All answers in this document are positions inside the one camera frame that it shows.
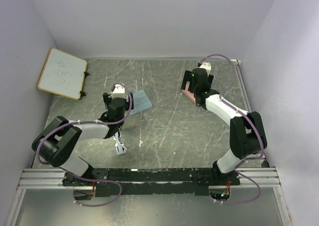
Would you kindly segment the pink glasses case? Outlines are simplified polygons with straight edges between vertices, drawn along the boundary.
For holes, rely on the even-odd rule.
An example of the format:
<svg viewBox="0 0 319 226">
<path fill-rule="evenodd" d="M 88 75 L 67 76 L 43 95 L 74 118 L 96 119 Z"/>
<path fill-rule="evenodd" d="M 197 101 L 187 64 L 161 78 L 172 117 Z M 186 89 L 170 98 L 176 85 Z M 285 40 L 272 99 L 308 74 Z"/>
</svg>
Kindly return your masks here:
<svg viewBox="0 0 319 226">
<path fill-rule="evenodd" d="M 186 95 L 194 104 L 196 104 L 196 100 L 193 93 L 191 93 L 188 90 L 182 90 L 182 93 Z"/>
</svg>

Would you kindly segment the light blue cleaning cloth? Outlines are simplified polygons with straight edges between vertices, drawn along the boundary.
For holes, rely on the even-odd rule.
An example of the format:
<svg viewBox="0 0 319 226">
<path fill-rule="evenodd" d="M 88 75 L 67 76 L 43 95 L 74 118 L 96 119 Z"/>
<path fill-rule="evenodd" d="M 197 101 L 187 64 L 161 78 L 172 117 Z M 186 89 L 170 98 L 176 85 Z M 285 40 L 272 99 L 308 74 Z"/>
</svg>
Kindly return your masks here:
<svg viewBox="0 0 319 226">
<path fill-rule="evenodd" d="M 132 100 L 133 100 L 133 106 L 130 111 L 130 115 L 140 113 L 152 107 L 152 103 L 144 90 L 139 90 L 137 92 L 134 92 Z"/>
</svg>

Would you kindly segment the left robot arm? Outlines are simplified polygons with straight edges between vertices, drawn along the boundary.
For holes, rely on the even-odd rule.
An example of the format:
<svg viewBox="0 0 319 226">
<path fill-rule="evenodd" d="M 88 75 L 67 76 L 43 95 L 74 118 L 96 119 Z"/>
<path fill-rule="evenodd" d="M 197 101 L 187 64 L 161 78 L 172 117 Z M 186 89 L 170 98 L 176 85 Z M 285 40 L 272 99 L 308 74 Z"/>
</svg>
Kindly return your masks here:
<svg viewBox="0 0 319 226">
<path fill-rule="evenodd" d="M 73 153 L 76 144 L 82 140 L 108 139 L 116 141 L 115 150 L 118 155 L 127 151 L 121 142 L 121 128 L 127 114 L 134 107 L 133 94 L 127 97 L 112 97 L 105 93 L 107 111 L 94 121 L 70 121 L 57 116 L 34 140 L 32 150 L 43 164 L 61 168 L 75 175 L 75 180 L 82 186 L 93 180 L 93 167 L 81 157 Z"/>
</svg>

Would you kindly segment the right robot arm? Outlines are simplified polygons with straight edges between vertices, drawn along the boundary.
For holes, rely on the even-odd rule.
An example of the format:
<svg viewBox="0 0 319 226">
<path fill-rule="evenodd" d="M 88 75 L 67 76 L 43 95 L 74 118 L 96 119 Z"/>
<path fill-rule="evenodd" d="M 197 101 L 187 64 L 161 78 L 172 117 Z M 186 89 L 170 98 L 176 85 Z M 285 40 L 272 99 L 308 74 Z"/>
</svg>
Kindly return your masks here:
<svg viewBox="0 0 319 226">
<path fill-rule="evenodd" d="M 267 139 L 261 115 L 244 111 L 225 100 L 211 89 L 212 80 L 213 76 L 204 68 L 186 70 L 181 90 L 196 106 L 214 113 L 230 127 L 230 149 L 213 163 L 211 173 L 212 181 L 222 185 L 242 162 L 264 155 Z"/>
</svg>

